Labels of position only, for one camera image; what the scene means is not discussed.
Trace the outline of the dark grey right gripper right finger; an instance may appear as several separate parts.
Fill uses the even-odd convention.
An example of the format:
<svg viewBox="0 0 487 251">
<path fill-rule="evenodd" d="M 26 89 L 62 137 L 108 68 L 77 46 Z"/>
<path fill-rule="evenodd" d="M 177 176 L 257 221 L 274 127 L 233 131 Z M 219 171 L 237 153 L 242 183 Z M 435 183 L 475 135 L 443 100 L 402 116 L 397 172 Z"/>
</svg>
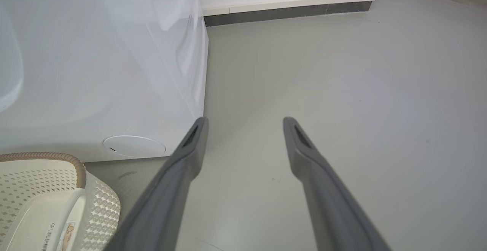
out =
<svg viewBox="0 0 487 251">
<path fill-rule="evenodd" d="M 291 171 L 302 183 L 319 251 L 389 251 L 358 201 L 296 119 L 282 121 Z"/>
</svg>

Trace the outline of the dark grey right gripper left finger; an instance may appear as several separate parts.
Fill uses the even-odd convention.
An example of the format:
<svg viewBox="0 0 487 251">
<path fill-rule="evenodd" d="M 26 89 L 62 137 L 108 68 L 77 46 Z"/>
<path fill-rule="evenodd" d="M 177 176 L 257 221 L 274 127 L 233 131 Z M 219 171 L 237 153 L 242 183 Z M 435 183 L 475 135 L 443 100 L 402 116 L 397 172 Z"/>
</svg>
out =
<svg viewBox="0 0 487 251">
<path fill-rule="evenodd" d="M 174 251 L 191 182 L 201 171 L 209 122 L 196 119 L 129 211 L 106 251 Z"/>
</svg>

